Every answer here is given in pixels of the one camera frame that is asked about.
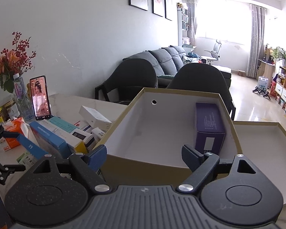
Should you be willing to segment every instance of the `white flower pot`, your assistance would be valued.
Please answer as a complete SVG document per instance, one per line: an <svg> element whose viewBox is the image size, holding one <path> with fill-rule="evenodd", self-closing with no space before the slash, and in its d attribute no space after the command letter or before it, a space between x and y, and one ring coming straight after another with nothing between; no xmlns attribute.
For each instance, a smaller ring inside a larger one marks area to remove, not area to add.
<svg viewBox="0 0 286 229"><path fill-rule="evenodd" d="M282 59L282 64L283 64L283 67L286 68L286 59Z"/></svg>

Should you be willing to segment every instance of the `purple box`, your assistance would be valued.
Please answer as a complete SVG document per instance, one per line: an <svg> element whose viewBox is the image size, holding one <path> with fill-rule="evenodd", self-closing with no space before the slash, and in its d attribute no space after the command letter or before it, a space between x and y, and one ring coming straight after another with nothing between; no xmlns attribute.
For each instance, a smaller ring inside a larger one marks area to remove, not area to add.
<svg viewBox="0 0 286 229"><path fill-rule="evenodd" d="M196 103L195 149L219 154L226 134L219 109L214 103Z"/></svg>

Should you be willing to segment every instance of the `white office chair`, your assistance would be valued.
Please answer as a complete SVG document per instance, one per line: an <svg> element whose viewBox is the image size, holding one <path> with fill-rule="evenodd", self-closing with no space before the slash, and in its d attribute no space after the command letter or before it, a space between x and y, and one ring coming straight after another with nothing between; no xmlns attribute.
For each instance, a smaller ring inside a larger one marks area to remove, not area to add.
<svg viewBox="0 0 286 229"><path fill-rule="evenodd" d="M205 50L206 52L211 53L212 57L209 56L200 56L202 59L205 59L208 64L211 64L212 61L220 61L219 50L221 47L220 40L216 40L214 48L212 51Z"/></svg>

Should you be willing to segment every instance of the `marble tabletop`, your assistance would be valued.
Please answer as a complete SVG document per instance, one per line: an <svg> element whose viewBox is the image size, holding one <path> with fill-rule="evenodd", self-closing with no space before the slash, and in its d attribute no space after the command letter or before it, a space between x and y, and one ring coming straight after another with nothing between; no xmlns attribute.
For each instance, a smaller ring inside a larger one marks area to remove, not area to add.
<svg viewBox="0 0 286 229"><path fill-rule="evenodd" d="M122 104L63 94L53 94L49 96L49 102L51 105L52 115L58 116L71 124L84 120L79 114L81 106L96 109L111 122L114 122L127 107L126 105ZM28 139L38 145L31 129L29 129ZM16 159L25 152L26 149L22 145L8 151L4 151L2 147L0 147L0 163L2 165L18 164ZM0 184L0 196L2 200L4 200L7 191L24 173L25 172L16 172L11 174L7 178L5 185Z"/></svg>

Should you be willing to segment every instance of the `orange box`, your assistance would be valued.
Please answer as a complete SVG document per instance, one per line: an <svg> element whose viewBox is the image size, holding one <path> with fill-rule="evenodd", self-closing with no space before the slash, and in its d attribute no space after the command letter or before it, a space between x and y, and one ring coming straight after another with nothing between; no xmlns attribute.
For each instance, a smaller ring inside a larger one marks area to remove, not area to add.
<svg viewBox="0 0 286 229"><path fill-rule="evenodd" d="M18 132L24 135L25 137L28 136L28 128L26 124L24 123L23 118L18 118L13 121L9 121L3 125L3 128L6 131L10 132ZM8 146L4 147L3 150L7 151L10 150L16 146L19 146L20 143L16 138L5 138L6 142L8 143Z"/></svg>

